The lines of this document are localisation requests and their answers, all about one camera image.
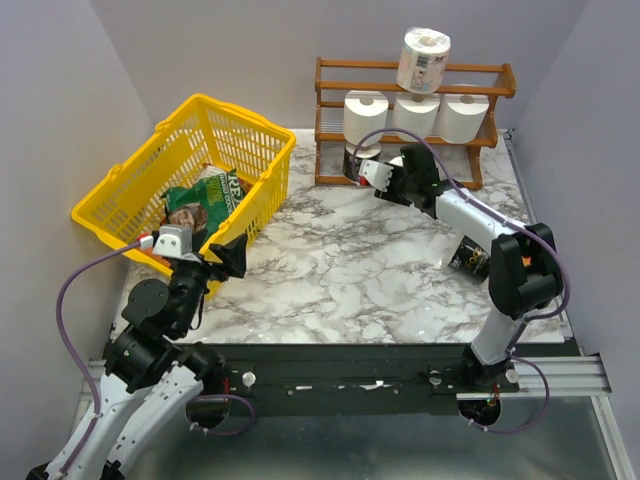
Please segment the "black roll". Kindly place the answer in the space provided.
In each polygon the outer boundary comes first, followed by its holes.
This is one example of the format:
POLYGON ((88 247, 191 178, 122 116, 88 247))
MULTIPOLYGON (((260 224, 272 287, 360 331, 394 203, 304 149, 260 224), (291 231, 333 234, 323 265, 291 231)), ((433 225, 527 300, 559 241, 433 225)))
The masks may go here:
POLYGON ((363 160, 377 161, 381 154, 381 145, 374 144, 356 148, 355 144, 346 143, 343 155, 342 173, 352 183, 358 184, 359 169, 363 160))
POLYGON ((448 266, 476 283, 489 277, 490 255, 476 242, 464 236, 453 252, 448 266))
POLYGON ((393 159, 389 160, 388 163, 394 166, 403 166, 403 158, 401 156, 396 156, 393 159))

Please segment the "white paper roll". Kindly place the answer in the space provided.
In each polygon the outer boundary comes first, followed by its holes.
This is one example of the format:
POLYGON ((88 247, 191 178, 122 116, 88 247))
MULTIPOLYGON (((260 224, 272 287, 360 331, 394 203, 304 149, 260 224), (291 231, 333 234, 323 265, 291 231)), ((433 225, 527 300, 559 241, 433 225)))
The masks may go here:
POLYGON ((389 101, 379 91, 351 90, 345 95, 343 135, 353 145, 372 131, 385 127, 389 101))
POLYGON ((432 132, 439 106, 440 95, 437 93, 398 93, 392 113, 392 126, 425 139, 432 132))
POLYGON ((474 140, 489 110, 485 95, 444 94, 436 118, 436 132, 447 143, 474 140))

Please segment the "plastic pinkish paper roll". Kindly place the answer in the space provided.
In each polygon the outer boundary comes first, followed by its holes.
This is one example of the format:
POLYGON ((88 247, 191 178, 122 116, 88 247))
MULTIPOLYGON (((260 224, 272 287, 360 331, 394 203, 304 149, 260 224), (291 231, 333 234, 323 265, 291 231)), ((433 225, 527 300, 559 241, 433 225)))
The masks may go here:
POLYGON ((429 28, 412 27, 404 44, 396 74, 396 84, 417 93, 435 92, 442 82, 451 50, 451 38, 429 28))

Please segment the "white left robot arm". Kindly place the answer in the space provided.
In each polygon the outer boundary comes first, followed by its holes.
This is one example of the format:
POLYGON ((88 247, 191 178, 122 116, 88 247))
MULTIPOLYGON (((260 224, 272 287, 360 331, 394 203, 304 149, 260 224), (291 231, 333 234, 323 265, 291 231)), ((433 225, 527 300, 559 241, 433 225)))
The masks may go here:
POLYGON ((168 225, 110 252, 152 250, 173 265, 169 282, 139 282, 122 312, 128 326, 107 343, 104 372, 93 378, 66 332, 65 294, 82 266, 63 283, 55 316, 61 339, 88 383, 92 401, 60 453, 34 467, 30 479, 123 479, 133 456, 162 425, 191 401, 244 403, 232 394, 223 359, 202 344, 177 345, 194 318, 201 316, 210 281, 246 273, 248 238, 240 234, 225 245, 212 244, 215 260, 193 252, 187 227, 168 225))

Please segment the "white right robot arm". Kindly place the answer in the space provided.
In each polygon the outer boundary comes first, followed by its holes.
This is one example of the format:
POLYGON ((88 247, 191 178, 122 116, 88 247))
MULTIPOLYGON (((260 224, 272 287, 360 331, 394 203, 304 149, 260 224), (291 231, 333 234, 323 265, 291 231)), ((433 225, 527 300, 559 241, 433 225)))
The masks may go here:
POLYGON ((526 324, 563 290, 551 229, 506 218, 460 183, 442 178, 434 154, 424 145, 402 147, 396 162, 366 161, 359 174, 375 188, 376 197, 419 209, 489 254, 492 308, 452 377, 471 391, 485 390, 505 370, 526 324))

